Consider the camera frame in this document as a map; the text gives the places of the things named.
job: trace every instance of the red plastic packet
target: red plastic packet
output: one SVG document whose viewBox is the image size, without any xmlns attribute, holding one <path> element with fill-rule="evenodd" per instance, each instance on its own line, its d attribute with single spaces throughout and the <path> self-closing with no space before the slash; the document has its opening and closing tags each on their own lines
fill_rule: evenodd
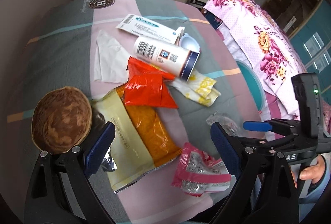
<svg viewBox="0 0 331 224">
<path fill-rule="evenodd" d="M 164 83 L 164 79 L 173 80 L 174 75 L 132 57 L 128 68 L 129 81 L 124 90 L 125 105 L 178 108 Z"/>
<path fill-rule="evenodd" d="M 206 152 L 185 143 L 172 186 L 190 195 L 201 196 L 205 192 L 226 190 L 230 181 L 231 175 L 222 159 L 215 160 Z"/>
</svg>

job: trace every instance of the brown round bowl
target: brown round bowl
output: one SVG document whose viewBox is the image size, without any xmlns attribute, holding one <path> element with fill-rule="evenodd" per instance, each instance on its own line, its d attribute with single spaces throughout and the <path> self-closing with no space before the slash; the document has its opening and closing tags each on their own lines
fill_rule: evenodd
<svg viewBox="0 0 331 224">
<path fill-rule="evenodd" d="M 91 124 L 87 97 L 75 87 L 63 87 L 38 102 L 31 125 L 32 140 L 40 150 L 64 153 L 85 139 Z"/>
</svg>

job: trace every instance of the person's hand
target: person's hand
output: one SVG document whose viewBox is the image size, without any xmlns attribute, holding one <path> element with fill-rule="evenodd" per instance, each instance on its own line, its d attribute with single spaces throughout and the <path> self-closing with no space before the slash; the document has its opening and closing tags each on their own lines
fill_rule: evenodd
<svg viewBox="0 0 331 224">
<path fill-rule="evenodd" d="M 309 166 L 303 169 L 300 173 L 301 180 L 312 180 L 312 184 L 316 184 L 320 181 L 324 175 L 325 171 L 325 161 L 321 155 L 317 156 L 317 164 L 314 166 Z"/>
</svg>

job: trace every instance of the sleeve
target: sleeve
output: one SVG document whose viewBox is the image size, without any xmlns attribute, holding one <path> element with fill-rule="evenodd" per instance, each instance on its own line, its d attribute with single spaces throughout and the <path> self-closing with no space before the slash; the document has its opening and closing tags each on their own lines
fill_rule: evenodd
<svg viewBox="0 0 331 224">
<path fill-rule="evenodd" d="M 327 158 L 327 160 L 323 157 L 325 161 L 325 173 L 324 177 L 318 182 L 318 187 L 311 188 L 313 189 L 308 193 L 308 195 L 305 198 L 300 199 L 299 203 L 301 204 L 314 204 L 318 201 L 319 197 L 322 195 L 325 187 L 327 186 L 329 180 L 330 180 L 330 159 Z"/>
</svg>

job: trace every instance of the qr code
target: qr code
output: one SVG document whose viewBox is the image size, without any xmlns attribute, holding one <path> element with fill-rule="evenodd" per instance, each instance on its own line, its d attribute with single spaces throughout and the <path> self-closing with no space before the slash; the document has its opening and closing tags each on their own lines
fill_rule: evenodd
<svg viewBox="0 0 331 224">
<path fill-rule="evenodd" d="M 177 61 L 177 58 L 178 58 L 177 55 L 175 55 L 175 54 L 171 54 L 169 60 L 170 60 L 170 61 L 173 61 L 173 62 L 176 62 L 176 61 Z"/>
</svg>

